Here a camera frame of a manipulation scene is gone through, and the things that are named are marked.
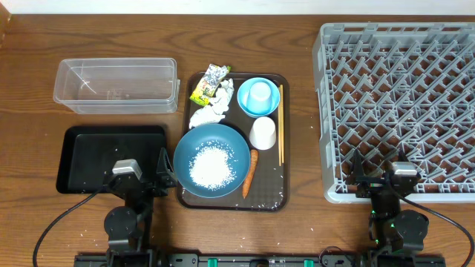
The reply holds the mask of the white tissue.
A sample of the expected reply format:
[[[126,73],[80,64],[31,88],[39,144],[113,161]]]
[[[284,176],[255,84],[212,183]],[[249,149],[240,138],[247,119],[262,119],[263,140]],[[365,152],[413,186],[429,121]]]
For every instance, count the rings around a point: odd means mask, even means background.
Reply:
[[[229,103],[234,94],[233,79],[223,80],[216,91],[215,97],[209,100],[209,104],[194,112],[189,121],[189,129],[200,125],[218,123],[226,117],[225,112],[229,110]]]

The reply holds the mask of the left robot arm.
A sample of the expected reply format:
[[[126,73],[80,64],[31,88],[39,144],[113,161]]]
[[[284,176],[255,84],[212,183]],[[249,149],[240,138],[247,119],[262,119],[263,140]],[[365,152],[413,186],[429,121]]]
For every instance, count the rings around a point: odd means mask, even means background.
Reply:
[[[160,149],[156,170],[145,175],[135,159],[119,160],[104,179],[105,190],[125,201],[104,219],[107,266],[166,266],[167,256],[150,244],[154,200],[177,186],[168,153]]]

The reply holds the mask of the pile of white rice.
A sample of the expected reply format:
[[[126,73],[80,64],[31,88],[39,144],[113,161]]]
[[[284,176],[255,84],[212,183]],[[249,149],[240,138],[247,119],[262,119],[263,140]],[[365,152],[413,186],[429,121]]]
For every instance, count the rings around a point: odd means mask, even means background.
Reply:
[[[236,179],[236,171],[231,166],[235,152],[229,145],[217,140],[202,142],[195,152],[189,160],[189,175],[195,185],[216,191]]]

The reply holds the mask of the green foil snack wrapper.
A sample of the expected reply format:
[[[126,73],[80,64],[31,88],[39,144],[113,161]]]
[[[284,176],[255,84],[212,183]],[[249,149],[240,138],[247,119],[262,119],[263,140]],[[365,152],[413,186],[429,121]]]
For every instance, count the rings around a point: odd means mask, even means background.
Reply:
[[[190,100],[200,106],[207,106],[231,67],[210,64],[201,80],[193,90]]]

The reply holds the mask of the white cup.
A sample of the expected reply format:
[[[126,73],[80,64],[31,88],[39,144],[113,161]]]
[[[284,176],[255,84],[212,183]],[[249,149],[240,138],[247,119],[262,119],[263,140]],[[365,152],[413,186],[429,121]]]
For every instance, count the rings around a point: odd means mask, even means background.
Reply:
[[[257,118],[249,132],[249,141],[258,150],[268,150],[276,141],[276,126],[268,116]]]

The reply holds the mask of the dark blue plate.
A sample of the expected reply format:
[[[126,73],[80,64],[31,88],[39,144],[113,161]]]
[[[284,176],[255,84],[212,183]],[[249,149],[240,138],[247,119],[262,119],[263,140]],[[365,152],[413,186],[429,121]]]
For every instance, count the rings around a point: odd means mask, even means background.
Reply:
[[[235,162],[231,166],[236,171],[236,179],[216,191],[195,185],[189,175],[189,160],[196,155],[195,148],[202,142],[212,140],[229,145],[235,152]],[[182,137],[175,148],[173,169],[184,189],[195,196],[212,199],[226,196],[243,184],[249,171],[250,158],[249,146],[240,133],[227,125],[208,124],[193,128]]]

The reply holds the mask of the orange carrot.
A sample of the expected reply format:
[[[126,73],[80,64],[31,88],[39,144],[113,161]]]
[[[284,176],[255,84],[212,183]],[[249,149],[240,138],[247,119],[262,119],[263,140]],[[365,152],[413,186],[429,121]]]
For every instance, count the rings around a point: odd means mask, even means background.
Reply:
[[[246,199],[246,197],[248,196],[249,190],[251,188],[252,180],[253,180],[255,170],[256,170],[257,164],[258,164],[259,153],[258,153],[257,150],[251,150],[250,151],[250,156],[251,156],[251,158],[250,158],[251,161],[250,161],[249,171],[248,171],[248,174],[246,175],[246,178],[243,182],[242,196],[243,196],[244,199]]]

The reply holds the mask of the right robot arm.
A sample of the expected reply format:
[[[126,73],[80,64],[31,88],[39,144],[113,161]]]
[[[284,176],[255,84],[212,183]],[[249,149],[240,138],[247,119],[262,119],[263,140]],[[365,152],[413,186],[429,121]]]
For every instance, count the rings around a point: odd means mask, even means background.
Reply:
[[[414,210],[401,210],[400,201],[413,193],[420,179],[416,166],[399,153],[395,162],[385,162],[382,174],[366,175],[362,155],[353,154],[348,185],[356,197],[368,198],[372,205],[369,236],[376,247],[358,257],[356,266],[415,266],[416,253],[424,248],[429,220]]]

